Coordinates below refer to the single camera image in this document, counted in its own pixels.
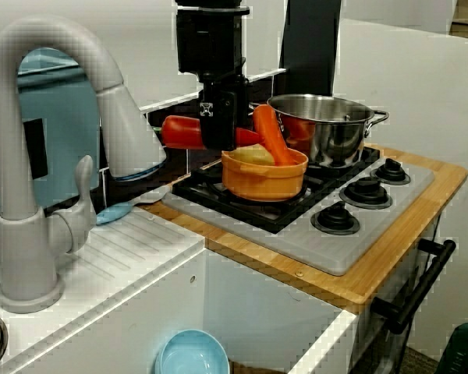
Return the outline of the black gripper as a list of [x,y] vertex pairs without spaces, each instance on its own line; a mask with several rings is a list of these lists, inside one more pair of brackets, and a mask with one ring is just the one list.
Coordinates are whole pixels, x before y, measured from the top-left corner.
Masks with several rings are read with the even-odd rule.
[[233,150],[237,116],[247,116],[249,80],[239,72],[216,80],[202,78],[198,111],[203,145],[210,150]]

